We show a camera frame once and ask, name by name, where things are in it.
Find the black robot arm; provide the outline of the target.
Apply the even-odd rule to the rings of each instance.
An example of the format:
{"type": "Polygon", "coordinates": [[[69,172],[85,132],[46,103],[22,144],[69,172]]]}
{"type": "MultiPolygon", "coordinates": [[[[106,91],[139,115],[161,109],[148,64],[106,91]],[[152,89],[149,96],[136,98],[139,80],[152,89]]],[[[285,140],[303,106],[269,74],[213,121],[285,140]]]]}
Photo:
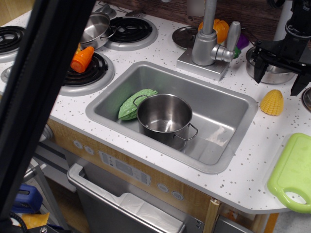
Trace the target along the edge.
{"type": "Polygon", "coordinates": [[[267,67],[273,65],[297,74],[291,88],[291,95],[296,96],[311,81],[311,2],[294,0],[291,7],[292,16],[285,25],[286,35],[279,41],[255,42],[252,53],[254,79],[260,83],[267,67]]]}

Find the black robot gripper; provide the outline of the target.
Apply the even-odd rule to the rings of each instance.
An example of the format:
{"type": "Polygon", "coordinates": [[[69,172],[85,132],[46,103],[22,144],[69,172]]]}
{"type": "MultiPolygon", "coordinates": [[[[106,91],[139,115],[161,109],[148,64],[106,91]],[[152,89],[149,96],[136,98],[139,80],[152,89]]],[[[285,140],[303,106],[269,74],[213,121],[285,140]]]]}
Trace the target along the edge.
{"type": "Polygon", "coordinates": [[[269,65],[297,74],[291,88],[291,96],[297,96],[310,82],[311,50],[307,41],[279,40],[255,42],[251,56],[254,64],[254,80],[260,83],[269,65]]]}

